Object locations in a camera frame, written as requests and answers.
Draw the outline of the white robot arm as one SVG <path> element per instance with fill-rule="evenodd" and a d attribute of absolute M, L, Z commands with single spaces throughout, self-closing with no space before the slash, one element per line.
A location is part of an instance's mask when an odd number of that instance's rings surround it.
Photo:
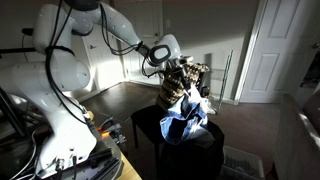
<path fill-rule="evenodd" d="M 173 35 L 163 36 L 150 48 L 124 15 L 99 0 L 61 0 L 57 5 L 43 5 L 33 29 L 33 45 L 45 59 L 0 71 L 1 88 L 39 108 L 53 130 L 37 157 L 35 176 L 40 179 L 86 161 L 96 147 L 97 138 L 88 127 L 85 109 L 63 95 L 86 87 L 90 81 L 89 68 L 71 50 L 71 36 L 86 36 L 95 24 L 104 34 L 111 33 L 139 52 L 151 66 L 182 57 Z"/>

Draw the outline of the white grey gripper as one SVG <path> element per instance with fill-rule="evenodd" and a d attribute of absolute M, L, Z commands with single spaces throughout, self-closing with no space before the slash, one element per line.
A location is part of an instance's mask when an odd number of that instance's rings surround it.
<path fill-rule="evenodd" d="M 186 65 L 193 60 L 192 56 L 181 56 L 176 59 L 169 59 L 166 62 L 165 77 L 175 76 L 181 78 L 181 83 L 184 90 L 191 94 L 191 84 L 186 79 L 187 69 Z"/>

